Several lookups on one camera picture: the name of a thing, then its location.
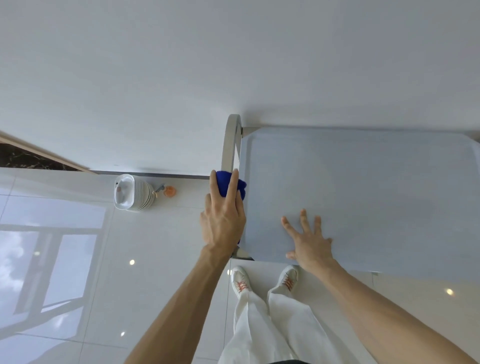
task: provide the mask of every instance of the blue cloth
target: blue cloth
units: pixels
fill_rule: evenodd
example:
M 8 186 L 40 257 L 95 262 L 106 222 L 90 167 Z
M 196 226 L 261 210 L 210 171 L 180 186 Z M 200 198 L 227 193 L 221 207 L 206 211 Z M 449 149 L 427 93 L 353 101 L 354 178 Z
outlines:
M 230 172 L 226 172 L 224 170 L 219 170 L 216 173 L 216 183 L 218 184 L 218 190 L 220 191 L 220 195 L 222 197 L 227 196 L 228 184 L 230 183 L 231 176 L 232 174 Z M 237 190 L 240 191 L 242 200 L 245 198 L 245 187 L 247 187 L 247 183 L 239 180 L 237 184 Z

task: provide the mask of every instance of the wooden trim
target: wooden trim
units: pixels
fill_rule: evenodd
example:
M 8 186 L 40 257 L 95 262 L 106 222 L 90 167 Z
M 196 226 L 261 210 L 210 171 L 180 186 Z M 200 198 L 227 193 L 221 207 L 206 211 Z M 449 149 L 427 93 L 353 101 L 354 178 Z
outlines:
M 5 133 L 1 133 L 0 132 L 0 143 L 7 143 L 7 144 L 11 144 L 13 146 L 16 146 L 18 148 L 21 148 L 23 150 L 26 150 L 28 152 L 32 152 L 32 153 L 35 153 L 35 154 L 38 154 L 39 156 L 42 156 L 42 157 L 45 157 L 45 158 L 48 158 L 48 159 L 51 159 L 51 160 L 54 160 L 56 162 L 59 162 L 59 163 L 62 163 L 62 164 L 65 164 L 66 166 L 69 166 L 69 167 L 72 167 L 72 168 L 76 168 L 78 170 L 81 170 L 83 172 L 88 172 L 88 173 L 92 173 L 92 174 L 96 174 L 95 172 L 92 172 L 91 170 L 89 170 L 88 168 L 86 167 L 83 167 L 83 166 L 80 166 L 78 164 L 75 164 L 67 159 L 64 159 L 60 156 L 57 156 L 56 154 L 53 154 L 53 153 L 50 153 L 44 149 L 41 149 L 37 146 L 33 146 L 29 143 L 26 143 L 20 139 L 17 139 L 17 138 L 14 138 L 13 136 L 10 136 L 10 135 L 7 135 Z

